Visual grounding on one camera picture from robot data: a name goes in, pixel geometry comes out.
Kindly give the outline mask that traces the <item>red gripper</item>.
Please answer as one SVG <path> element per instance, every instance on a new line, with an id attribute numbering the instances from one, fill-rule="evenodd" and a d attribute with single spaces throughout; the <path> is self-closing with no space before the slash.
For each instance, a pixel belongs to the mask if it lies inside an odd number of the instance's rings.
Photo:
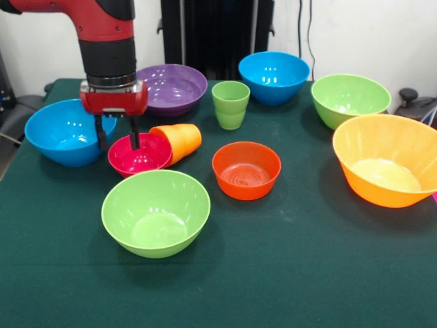
<path id="1" fill-rule="evenodd" d="M 79 95 L 86 112 L 95 115 L 98 145 L 102 151 L 107 150 L 107 135 L 102 127 L 102 115 L 130 116 L 131 148 L 140 148 L 136 115 L 143 115 L 147 109 L 148 90 L 145 82 L 137 81 L 130 87 L 106 90 L 91 87 L 87 81 L 81 81 Z"/>

